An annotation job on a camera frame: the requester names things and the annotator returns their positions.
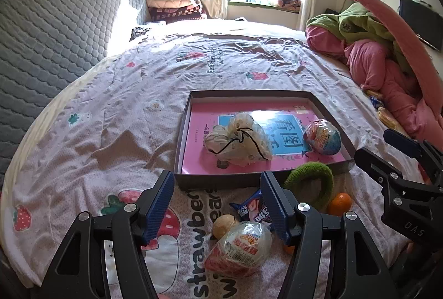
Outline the orange tangerine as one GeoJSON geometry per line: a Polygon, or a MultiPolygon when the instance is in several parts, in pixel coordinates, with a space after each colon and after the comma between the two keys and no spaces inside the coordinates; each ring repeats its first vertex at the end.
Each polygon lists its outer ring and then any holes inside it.
{"type": "Polygon", "coordinates": [[[338,193],[327,206],[327,213],[329,215],[341,217],[346,212],[350,211],[352,200],[347,193],[338,193]]]}
{"type": "Polygon", "coordinates": [[[284,244],[282,247],[283,247],[283,250],[284,250],[288,255],[290,255],[290,256],[293,255],[294,250],[295,250],[295,246],[288,246],[288,245],[284,244]]]}

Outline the red toy egg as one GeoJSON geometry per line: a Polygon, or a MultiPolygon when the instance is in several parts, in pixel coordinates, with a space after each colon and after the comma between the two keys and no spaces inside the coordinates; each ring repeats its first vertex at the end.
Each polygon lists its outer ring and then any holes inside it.
{"type": "Polygon", "coordinates": [[[231,228],[212,248],[204,267],[225,277],[249,277],[267,261],[271,231],[261,223],[242,222],[231,228]]]}

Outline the blue cookie snack packet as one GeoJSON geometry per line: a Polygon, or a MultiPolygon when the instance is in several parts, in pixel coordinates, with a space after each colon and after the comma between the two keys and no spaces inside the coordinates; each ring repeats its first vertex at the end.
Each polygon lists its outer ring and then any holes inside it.
{"type": "Polygon", "coordinates": [[[273,230],[270,213],[264,202],[261,190],[257,190],[240,204],[231,202],[230,206],[236,211],[241,221],[261,223],[267,226],[270,231],[273,230]]]}

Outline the yellow snack packet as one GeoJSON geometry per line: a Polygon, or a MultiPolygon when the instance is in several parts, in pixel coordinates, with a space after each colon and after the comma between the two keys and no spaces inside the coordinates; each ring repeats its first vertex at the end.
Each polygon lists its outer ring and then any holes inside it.
{"type": "Polygon", "coordinates": [[[381,123],[383,123],[387,128],[390,128],[404,136],[408,136],[402,125],[396,120],[393,115],[384,107],[380,106],[377,108],[377,116],[381,123]]]}

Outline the pink pillow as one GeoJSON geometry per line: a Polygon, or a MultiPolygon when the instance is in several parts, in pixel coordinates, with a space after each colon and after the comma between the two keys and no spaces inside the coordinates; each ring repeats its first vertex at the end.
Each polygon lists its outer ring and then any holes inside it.
{"type": "Polygon", "coordinates": [[[411,27],[395,10],[381,0],[354,0],[372,12],[395,38],[410,64],[424,100],[434,115],[442,113],[442,79],[439,77],[429,53],[411,27]]]}

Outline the blue small snack packet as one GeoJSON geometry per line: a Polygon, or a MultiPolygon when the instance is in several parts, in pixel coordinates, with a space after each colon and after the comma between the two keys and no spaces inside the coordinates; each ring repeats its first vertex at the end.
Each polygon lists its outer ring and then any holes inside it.
{"type": "Polygon", "coordinates": [[[376,110],[378,110],[381,107],[384,107],[382,101],[379,100],[377,97],[370,96],[369,99],[376,110]]]}

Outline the blue wrapped toy egg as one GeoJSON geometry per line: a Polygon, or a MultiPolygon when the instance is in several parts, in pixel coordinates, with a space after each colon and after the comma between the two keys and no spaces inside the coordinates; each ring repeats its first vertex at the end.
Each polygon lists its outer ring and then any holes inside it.
{"type": "Polygon", "coordinates": [[[335,155],[342,146],[340,132],[325,119],[311,122],[304,131],[303,140],[321,155],[335,155]]]}

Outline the pink quilt pile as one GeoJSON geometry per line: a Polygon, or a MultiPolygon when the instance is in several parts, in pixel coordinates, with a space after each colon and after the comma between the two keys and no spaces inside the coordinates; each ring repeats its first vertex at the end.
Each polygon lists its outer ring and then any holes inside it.
{"type": "Polygon", "coordinates": [[[347,44],[318,25],[306,28],[306,39],[312,50],[343,61],[362,90],[380,93],[387,110],[410,137],[442,149],[442,81],[434,70],[425,73],[431,63],[424,51],[412,51],[418,55],[412,64],[418,76],[408,77],[388,48],[376,41],[347,44]]]}

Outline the pink book in tray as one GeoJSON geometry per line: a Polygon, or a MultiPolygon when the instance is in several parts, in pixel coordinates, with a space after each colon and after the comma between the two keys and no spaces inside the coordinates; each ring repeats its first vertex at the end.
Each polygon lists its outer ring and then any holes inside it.
{"type": "Polygon", "coordinates": [[[307,98],[192,98],[179,132],[175,171],[184,175],[224,175],[264,170],[283,171],[314,161],[327,164],[334,173],[344,172],[352,159],[341,135],[339,152],[319,154],[303,139],[305,129],[314,121],[333,121],[329,112],[307,98]],[[215,154],[204,147],[206,136],[216,125],[226,126],[238,113],[248,113],[267,135],[271,160],[259,160],[245,167],[231,163],[219,164],[215,154]]]}

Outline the pink strawberry bed sheet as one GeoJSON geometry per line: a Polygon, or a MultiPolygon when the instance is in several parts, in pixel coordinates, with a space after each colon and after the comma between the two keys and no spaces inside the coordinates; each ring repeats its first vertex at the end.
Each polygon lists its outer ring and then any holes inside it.
{"type": "MultiPolygon", "coordinates": [[[[37,289],[73,219],[81,211],[111,214],[173,170],[179,125],[198,90],[294,90],[311,92],[336,118],[356,148],[382,156],[404,175],[422,181],[418,164],[385,145],[384,125],[370,100],[340,62],[312,52],[296,31],[276,25],[215,20],[174,23],[160,38],[103,60],[69,85],[26,134],[1,198],[1,243],[26,288],[37,289]]],[[[407,238],[381,221],[381,187],[354,167],[335,179],[335,191],[352,198],[387,265],[407,238]]],[[[204,268],[210,230],[228,203],[244,190],[174,190],[172,220],[178,235],[160,236],[148,249],[155,287],[170,298],[276,298],[290,258],[282,244],[264,268],[244,279],[204,268]]]]}

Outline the green blanket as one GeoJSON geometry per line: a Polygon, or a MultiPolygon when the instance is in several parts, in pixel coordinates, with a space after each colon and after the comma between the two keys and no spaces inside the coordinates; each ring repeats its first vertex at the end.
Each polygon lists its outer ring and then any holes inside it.
{"type": "Polygon", "coordinates": [[[311,28],[325,29],[336,39],[347,44],[363,39],[383,44],[393,52],[402,71],[413,74],[397,40],[372,12],[359,2],[353,3],[340,14],[320,14],[310,18],[306,23],[306,30],[311,28]]]}

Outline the patterned cushion on sill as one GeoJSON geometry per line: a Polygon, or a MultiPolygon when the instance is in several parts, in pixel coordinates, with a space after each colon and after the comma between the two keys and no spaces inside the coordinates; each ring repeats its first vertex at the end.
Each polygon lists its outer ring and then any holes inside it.
{"type": "Polygon", "coordinates": [[[299,13],[301,9],[301,0],[278,0],[277,6],[285,11],[299,13]]]}

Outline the grey quilted headboard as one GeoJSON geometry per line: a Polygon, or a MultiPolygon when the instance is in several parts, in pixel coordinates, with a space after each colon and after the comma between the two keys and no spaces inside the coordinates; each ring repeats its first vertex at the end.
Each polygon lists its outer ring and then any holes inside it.
{"type": "Polygon", "coordinates": [[[1,0],[2,175],[49,102],[145,18],[145,0],[1,0]]]}

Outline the folded blankets stack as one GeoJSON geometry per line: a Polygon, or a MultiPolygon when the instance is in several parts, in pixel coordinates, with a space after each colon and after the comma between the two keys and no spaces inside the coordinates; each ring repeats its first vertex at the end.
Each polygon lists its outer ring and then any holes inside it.
{"type": "Polygon", "coordinates": [[[182,20],[205,20],[207,11],[201,0],[146,0],[151,21],[174,23],[182,20]]]}

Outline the black wall television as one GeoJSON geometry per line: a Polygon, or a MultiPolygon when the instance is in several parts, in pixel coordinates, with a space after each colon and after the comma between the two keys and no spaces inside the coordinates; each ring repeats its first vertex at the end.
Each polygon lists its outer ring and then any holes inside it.
{"type": "Polygon", "coordinates": [[[421,1],[400,0],[399,15],[427,46],[442,51],[442,16],[421,1]]]}

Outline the white drawstring mesh bag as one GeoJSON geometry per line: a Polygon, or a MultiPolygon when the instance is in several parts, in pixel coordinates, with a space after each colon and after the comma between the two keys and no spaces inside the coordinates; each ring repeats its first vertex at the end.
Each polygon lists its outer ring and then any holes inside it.
{"type": "Polygon", "coordinates": [[[249,113],[237,113],[226,125],[212,128],[204,139],[204,147],[217,160],[239,167],[272,160],[270,140],[249,113]]]}

